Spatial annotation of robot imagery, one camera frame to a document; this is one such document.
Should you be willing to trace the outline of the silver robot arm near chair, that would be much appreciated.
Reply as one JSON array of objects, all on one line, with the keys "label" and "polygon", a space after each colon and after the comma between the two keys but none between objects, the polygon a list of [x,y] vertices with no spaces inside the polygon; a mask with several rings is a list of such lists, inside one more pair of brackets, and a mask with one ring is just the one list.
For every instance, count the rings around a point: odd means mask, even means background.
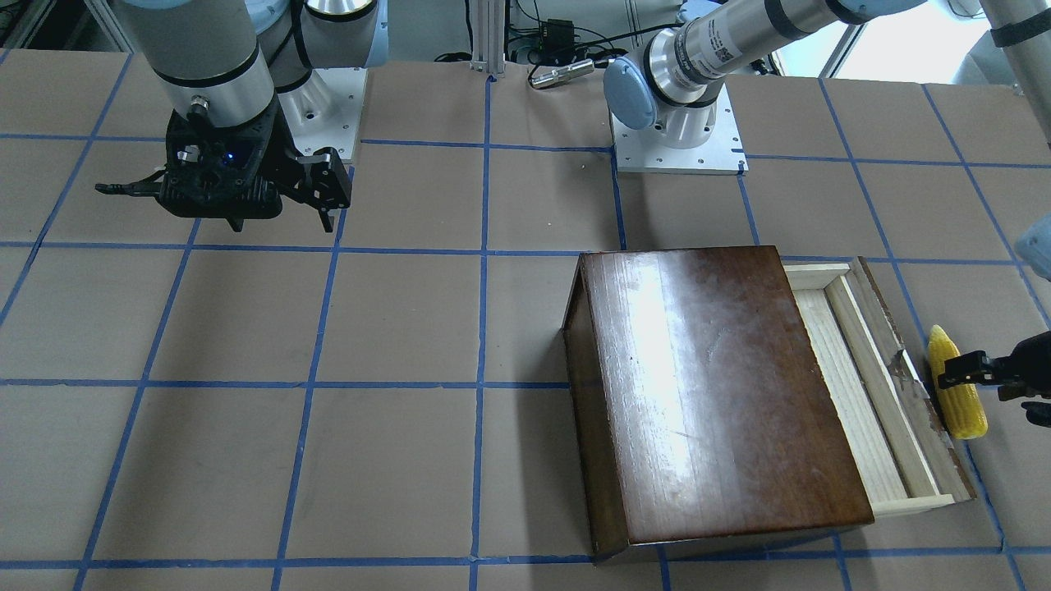
[{"label": "silver robot arm near chair", "polygon": [[389,56],[386,1],[119,1],[172,104],[165,163],[142,180],[95,185],[151,198],[179,218],[221,218],[233,231],[282,212],[286,199],[332,232],[351,204],[360,94],[331,75]]}]

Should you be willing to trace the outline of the silver robot arm at cabinet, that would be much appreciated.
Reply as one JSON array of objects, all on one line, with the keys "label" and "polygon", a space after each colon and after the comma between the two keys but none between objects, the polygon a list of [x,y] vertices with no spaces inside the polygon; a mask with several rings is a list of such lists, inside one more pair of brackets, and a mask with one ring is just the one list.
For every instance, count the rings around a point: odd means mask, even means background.
[{"label": "silver robot arm at cabinet", "polygon": [[[631,130],[668,127],[709,107],[729,72],[834,22],[863,25],[912,11],[913,1],[728,1],[676,27],[645,48],[616,57],[604,72],[609,111]],[[1021,90],[1049,131],[1049,4],[984,1],[990,38],[1005,53]],[[1049,335],[1022,340],[1010,355],[957,353],[932,366],[943,417],[955,439],[972,439],[982,404],[968,385],[998,386],[1001,401],[1021,401],[1032,425],[1049,426]]]}]

